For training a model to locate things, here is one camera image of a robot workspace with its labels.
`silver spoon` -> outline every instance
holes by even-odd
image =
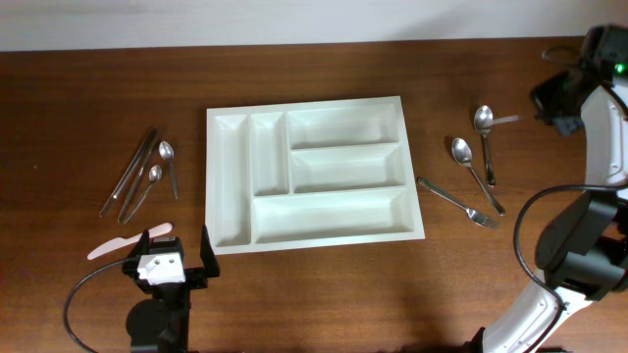
[[[135,207],[133,208],[129,216],[125,219],[124,223],[127,223],[131,219],[131,217],[133,217],[133,215],[135,214],[135,212],[137,211],[141,203],[144,202],[144,199],[146,198],[146,195],[148,195],[148,191],[150,191],[150,188],[154,184],[156,184],[159,180],[161,180],[161,167],[153,166],[150,169],[150,172],[148,172],[148,181],[150,181],[150,183],[148,184],[148,187],[146,187],[146,190],[144,190],[144,193],[141,194],[139,201],[137,201],[137,204],[135,205]]]
[[[497,211],[497,214],[500,216],[505,215],[506,211],[503,209],[503,207],[501,207],[501,205],[499,205],[499,203],[491,194],[489,189],[484,185],[484,183],[480,180],[478,175],[475,173],[475,170],[473,169],[473,165],[471,165],[471,161],[473,160],[473,155],[471,154],[471,148],[469,148],[469,145],[462,138],[454,138],[453,143],[451,144],[451,154],[453,155],[453,159],[459,165],[464,166],[468,168],[469,171],[471,171],[471,174],[478,181],[478,183],[480,184],[480,187],[482,187],[482,191],[484,191],[484,194],[487,195],[487,197],[489,198],[489,201],[491,202],[491,205],[493,205],[493,207]]]
[[[164,161],[168,162],[168,169],[170,170],[170,179],[173,180],[173,191],[175,192],[175,198],[179,198],[179,188],[177,187],[177,176],[175,175],[175,165],[173,160],[175,159],[175,150],[166,141],[161,141],[159,144],[159,155]]]
[[[488,106],[482,106],[475,112],[473,127],[482,135],[482,145],[484,145],[484,167],[487,171],[487,184],[495,186],[495,172],[493,162],[491,162],[491,151],[489,150],[489,132],[493,126],[493,111]]]

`metal fork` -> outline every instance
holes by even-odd
[[[458,206],[459,208],[463,209],[466,213],[467,216],[469,216],[469,219],[473,222],[475,222],[476,225],[481,226],[481,227],[487,227],[489,229],[493,229],[493,230],[497,230],[499,228],[499,222],[493,220],[492,218],[490,218],[489,216],[480,213],[472,208],[468,208],[466,207],[462,202],[458,201],[455,197],[449,195],[446,191],[442,190],[441,188],[439,188],[438,186],[432,184],[431,182],[429,182],[427,179],[425,179],[422,176],[419,176],[416,181],[423,187],[427,188],[428,190],[434,192],[435,194],[441,196],[443,199],[451,202],[452,204]]]

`white wall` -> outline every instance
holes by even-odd
[[[0,0],[0,51],[583,35],[627,0]]]

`brown tabletop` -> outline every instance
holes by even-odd
[[[0,350],[79,351],[62,327],[72,286],[129,249],[86,255],[116,237],[175,224],[185,263],[200,266],[205,222],[205,109],[400,95],[414,174],[495,215],[446,141],[467,139],[478,104],[526,120],[491,133],[498,231],[476,227],[419,187],[426,239],[219,257],[220,278],[192,292],[189,346],[201,352],[376,352],[461,344],[504,313],[528,282],[512,228],[536,191],[581,182],[585,136],[558,136],[532,119],[528,94],[560,70],[550,45],[580,38],[448,40],[338,45],[169,48],[0,54]],[[100,207],[150,126],[176,149],[180,199],[156,186],[128,225],[118,202]],[[523,246],[572,194],[531,210]],[[120,270],[89,282],[70,321],[104,352],[129,350],[127,312],[146,298]],[[569,319],[546,345],[628,349],[628,295],[611,294]]]

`white tray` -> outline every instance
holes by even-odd
[[[424,239],[399,97],[207,110],[217,255]]]

